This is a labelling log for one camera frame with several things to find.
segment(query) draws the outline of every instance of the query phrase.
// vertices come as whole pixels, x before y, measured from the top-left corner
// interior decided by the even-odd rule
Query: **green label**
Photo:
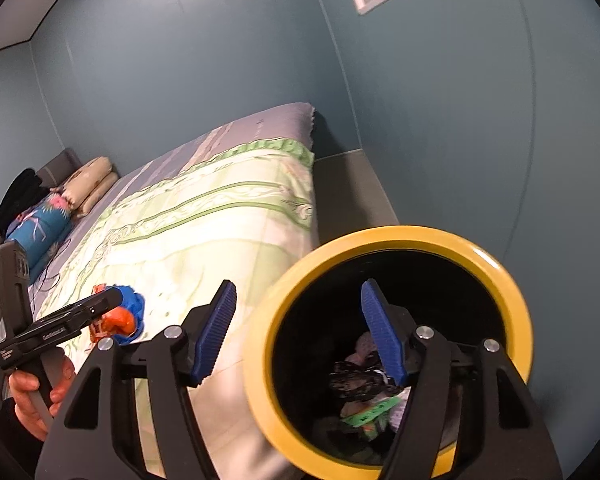
[[[381,402],[378,402],[374,407],[366,410],[366,412],[360,412],[356,413],[355,415],[348,416],[347,418],[343,418],[342,421],[346,422],[350,426],[353,426],[354,428],[359,428],[363,424],[374,420],[378,415],[381,415],[381,413],[388,412],[392,407],[401,402],[401,400],[402,399],[399,396],[385,399]]]

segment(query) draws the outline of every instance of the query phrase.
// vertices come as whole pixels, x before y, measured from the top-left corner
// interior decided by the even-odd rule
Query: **green and white blanket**
[[[39,312],[46,316],[87,297],[98,283],[130,285],[146,301],[139,339],[145,340],[209,303],[223,279],[234,282],[237,309],[216,368],[191,394],[223,479],[272,478],[286,464],[275,452],[262,455],[266,441],[248,412],[240,362],[250,313],[267,287],[312,250],[312,163],[311,152],[296,140],[257,140],[129,196],[93,225]],[[79,368],[91,347],[88,330],[64,347]],[[152,428],[145,401],[138,410],[147,437]],[[158,472],[150,439],[143,446]]]

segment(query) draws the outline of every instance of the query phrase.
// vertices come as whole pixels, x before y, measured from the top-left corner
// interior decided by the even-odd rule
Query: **blue gripper pad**
[[[366,280],[360,291],[362,314],[371,331],[371,337],[378,347],[378,355],[387,374],[396,384],[404,386],[407,373],[404,370],[404,351],[400,338],[395,333],[386,308],[388,304],[376,280]]]
[[[196,353],[191,369],[191,377],[198,384],[205,377],[211,375],[216,365],[224,336],[234,317],[237,299],[235,285],[228,280],[222,282],[220,289],[218,289],[211,302],[213,310],[198,337],[198,341],[196,341]]]

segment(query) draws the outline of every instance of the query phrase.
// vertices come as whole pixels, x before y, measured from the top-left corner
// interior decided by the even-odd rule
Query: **yellow trash can rim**
[[[457,235],[420,226],[358,231],[311,252],[273,285],[254,314],[244,347],[244,382],[253,416],[270,443],[291,463],[327,480],[375,480],[378,466],[345,462],[317,449],[286,418],[272,381],[276,334],[289,308],[319,276],[347,260],[377,251],[406,249],[442,256],[474,275],[493,298],[507,335],[507,354],[526,382],[531,372],[533,333],[520,290],[486,251]],[[438,455],[434,476],[451,469],[455,444]]]

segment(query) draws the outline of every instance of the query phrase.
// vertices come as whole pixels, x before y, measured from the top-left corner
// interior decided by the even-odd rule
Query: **trash can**
[[[507,271],[464,238],[419,226],[389,226],[338,238],[308,254],[271,287],[252,315],[244,373],[260,429],[290,462],[327,480],[373,480],[380,466],[334,456],[314,424],[333,413],[329,374],[366,330],[362,283],[375,279],[387,300],[448,340],[494,338],[526,381],[532,327],[525,301]],[[458,429],[452,389],[434,475],[451,468]],[[391,440],[374,448],[380,456]]]

